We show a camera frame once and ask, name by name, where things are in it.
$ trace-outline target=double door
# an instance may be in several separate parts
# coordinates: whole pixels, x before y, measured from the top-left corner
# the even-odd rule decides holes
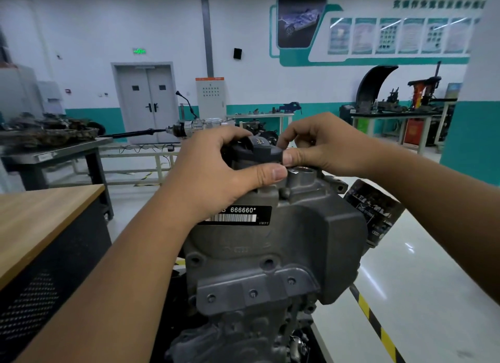
[[[126,131],[165,129],[178,121],[172,70],[165,66],[118,66],[122,114]],[[169,143],[178,138],[166,132],[128,138],[129,143]]]

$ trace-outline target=red box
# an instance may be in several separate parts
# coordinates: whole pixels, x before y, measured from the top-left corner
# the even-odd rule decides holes
[[[420,144],[420,137],[423,131],[423,121],[420,119],[409,119],[404,135],[404,142],[409,144]]]

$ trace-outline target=speaker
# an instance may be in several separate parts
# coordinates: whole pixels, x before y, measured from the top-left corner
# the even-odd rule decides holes
[[[241,60],[241,52],[242,52],[241,48],[235,48],[233,53],[233,59]]]

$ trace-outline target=person's left hand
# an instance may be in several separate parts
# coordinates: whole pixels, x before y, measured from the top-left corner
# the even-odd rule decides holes
[[[221,147],[252,133],[235,126],[198,131],[180,149],[158,195],[174,202],[179,221],[193,227],[227,208],[247,192],[271,185],[287,176],[277,163],[233,170],[222,160]]]

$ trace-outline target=oil filler cap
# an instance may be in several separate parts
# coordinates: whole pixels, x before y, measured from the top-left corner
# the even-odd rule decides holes
[[[261,163],[280,163],[283,161],[283,150],[271,145],[267,139],[259,136],[246,136],[231,146],[230,164],[233,169]]]

